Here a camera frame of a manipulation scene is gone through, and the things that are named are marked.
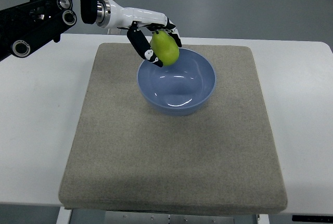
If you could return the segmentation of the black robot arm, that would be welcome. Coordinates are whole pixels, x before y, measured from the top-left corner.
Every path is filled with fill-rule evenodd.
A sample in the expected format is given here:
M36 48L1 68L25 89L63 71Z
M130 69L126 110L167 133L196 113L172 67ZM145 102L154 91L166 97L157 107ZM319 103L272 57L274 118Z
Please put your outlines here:
M97 21L98 0L79 0L82 21ZM30 0L1 10L1 60L14 55L26 58L73 27L77 16L72 0Z

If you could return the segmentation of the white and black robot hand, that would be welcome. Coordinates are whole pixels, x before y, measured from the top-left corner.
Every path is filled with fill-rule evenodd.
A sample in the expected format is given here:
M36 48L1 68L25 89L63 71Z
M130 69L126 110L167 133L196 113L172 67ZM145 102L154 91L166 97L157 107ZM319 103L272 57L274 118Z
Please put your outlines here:
M138 55L150 63L163 67L163 63L155 55L150 46L155 31L165 31L182 46L176 26L169 18L156 11L140 8L122 7L114 0L98 0L98 13L96 24L102 28L119 28L127 31L127 38L137 51Z

